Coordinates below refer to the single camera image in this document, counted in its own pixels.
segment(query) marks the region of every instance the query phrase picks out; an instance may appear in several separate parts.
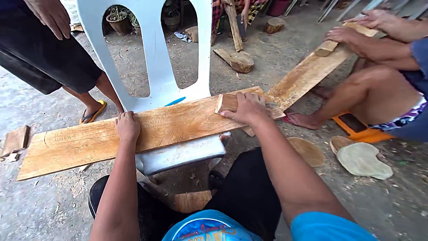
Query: black shorts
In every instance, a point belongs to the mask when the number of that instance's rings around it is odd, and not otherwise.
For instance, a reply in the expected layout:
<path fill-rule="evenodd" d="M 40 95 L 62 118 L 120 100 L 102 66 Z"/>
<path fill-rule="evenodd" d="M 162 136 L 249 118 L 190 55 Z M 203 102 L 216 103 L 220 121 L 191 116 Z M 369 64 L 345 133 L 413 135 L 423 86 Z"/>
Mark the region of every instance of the black shorts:
<path fill-rule="evenodd" d="M 70 36 L 58 40 L 27 6 L 0 11 L 0 65 L 43 94 L 91 90 L 102 70 Z"/>

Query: flip-flop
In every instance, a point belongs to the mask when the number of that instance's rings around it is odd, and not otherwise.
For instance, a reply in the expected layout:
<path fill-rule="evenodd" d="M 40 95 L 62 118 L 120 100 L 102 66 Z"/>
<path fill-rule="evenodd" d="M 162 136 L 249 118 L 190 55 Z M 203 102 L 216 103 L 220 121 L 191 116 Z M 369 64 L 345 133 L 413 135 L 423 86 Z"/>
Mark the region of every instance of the flip-flop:
<path fill-rule="evenodd" d="M 297 126 L 297 127 L 303 127 L 303 126 L 297 124 L 294 120 L 292 120 L 290 118 L 290 115 L 298 114 L 297 112 L 289 112 L 289 113 L 284 113 L 284 114 L 285 114 L 285 116 L 281 119 L 282 121 L 284 121 L 285 123 L 288 123 L 288 124 L 292 124 L 292 125 Z M 316 129 L 312 129 L 312 128 L 308 128 L 308 127 L 303 127 L 303 128 L 306 128 L 309 130 L 316 130 Z"/>
<path fill-rule="evenodd" d="M 79 120 L 79 125 L 86 124 L 86 123 L 83 123 L 83 122 L 86 119 L 89 119 L 89 118 L 91 118 L 91 119 L 89 120 L 88 123 L 94 122 L 94 120 L 97 117 L 97 115 L 104 109 L 104 107 L 106 107 L 106 102 L 105 101 L 99 100 L 98 102 L 100 102 L 102 104 L 101 108 L 99 110 L 95 111 L 94 113 L 89 114 L 87 116 L 85 116 L 85 113 L 86 113 L 86 109 L 85 109 L 85 111 L 83 112 L 82 118 L 80 118 L 80 120 Z"/>

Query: chair backrest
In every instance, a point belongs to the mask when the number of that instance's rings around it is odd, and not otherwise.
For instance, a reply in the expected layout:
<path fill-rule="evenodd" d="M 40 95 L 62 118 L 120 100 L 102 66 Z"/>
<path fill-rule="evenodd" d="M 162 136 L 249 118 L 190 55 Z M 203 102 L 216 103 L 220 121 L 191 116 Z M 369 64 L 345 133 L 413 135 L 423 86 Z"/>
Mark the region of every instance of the chair backrest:
<path fill-rule="evenodd" d="M 165 95 L 173 98 L 179 96 L 177 94 L 179 92 L 181 94 L 186 92 L 186 100 L 193 100 L 210 96 L 212 10 L 210 0 L 190 0 L 190 2 L 196 11 L 199 38 L 198 80 L 188 87 L 192 89 L 192 94 L 190 91 L 184 91 L 185 89 L 180 90 L 175 82 L 161 25 L 161 12 L 165 0 L 77 0 L 77 10 L 85 33 L 125 109 L 132 110 L 129 103 L 136 100 L 126 92 L 104 40 L 101 27 L 104 12 L 111 5 L 123 5 L 138 19 L 150 86 L 150 98 L 147 98 L 150 100 L 147 101 L 156 101 Z M 156 103 L 152 108 L 160 107 L 164 102 Z"/>

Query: yellow flip-flop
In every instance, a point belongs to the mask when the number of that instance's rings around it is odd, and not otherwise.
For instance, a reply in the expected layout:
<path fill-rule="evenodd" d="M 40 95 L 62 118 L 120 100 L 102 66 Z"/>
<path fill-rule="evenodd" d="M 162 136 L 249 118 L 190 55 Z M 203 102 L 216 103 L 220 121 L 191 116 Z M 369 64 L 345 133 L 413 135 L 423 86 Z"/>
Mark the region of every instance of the yellow flip-flop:
<path fill-rule="evenodd" d="M 79 120 L 79 125 L 86 124 L 86 123 L 83 123 L 83 122 L 86 119 L 88 119 L 88 118 L 91 118 L 88 123 L 94 122 L 94 120 L 97 117 L 97 115 L 104 109 L 104 107 L 106 107 L 106 102 L 105 101 L 99 100 L 98 102 L 100 102 L 102 104 L 101 108 L 99 110 L 97 110 L 96 112 L 94 112 L 94 113 L 92 113 L 90 115 L 87 115 L 87 116 L 85 116 L 85 113 L 86 113 L 86 109 L 85 109 L 85 111 L 83 112 L 82 118 L 80 118 L 80 120 Z"/>

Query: red container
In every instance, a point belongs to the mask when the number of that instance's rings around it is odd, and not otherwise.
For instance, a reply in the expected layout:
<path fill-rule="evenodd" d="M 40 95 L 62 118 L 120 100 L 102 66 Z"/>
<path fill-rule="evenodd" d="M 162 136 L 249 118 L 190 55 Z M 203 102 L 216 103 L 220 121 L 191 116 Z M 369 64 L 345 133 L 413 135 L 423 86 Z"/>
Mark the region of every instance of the red container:
<path fill-rule="evenodd" d="M 290 0 L 274 0 L 275 2 L 270 7 L 269 15 L 278 17 L 285 12 Z"/>

